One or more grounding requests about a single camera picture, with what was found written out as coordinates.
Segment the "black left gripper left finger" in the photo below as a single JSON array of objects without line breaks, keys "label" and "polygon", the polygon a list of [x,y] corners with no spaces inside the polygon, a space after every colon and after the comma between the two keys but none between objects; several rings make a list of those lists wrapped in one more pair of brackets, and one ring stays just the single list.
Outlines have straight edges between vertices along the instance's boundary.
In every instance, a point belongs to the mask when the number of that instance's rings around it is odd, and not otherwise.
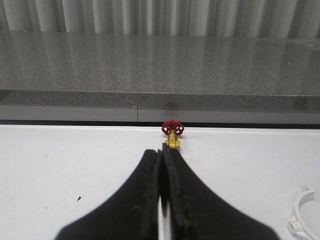
[{"label": "black left gripper left finger", "polygon": [[146,150],[126,182],[102,205],[65,226],[58,240],[156,240],[162,154]]}]

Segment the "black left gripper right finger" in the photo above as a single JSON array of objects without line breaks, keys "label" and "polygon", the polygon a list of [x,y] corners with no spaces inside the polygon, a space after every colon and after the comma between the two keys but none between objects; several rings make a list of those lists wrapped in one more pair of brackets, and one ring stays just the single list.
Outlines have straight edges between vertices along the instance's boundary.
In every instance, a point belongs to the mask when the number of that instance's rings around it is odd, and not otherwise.
[{"label": "black left gripper right finger", "polygon": [[269,226],[237,210],[211,191],[180,152],[162,145],[159,175],[162,212],[173,240],[277,240]]}]

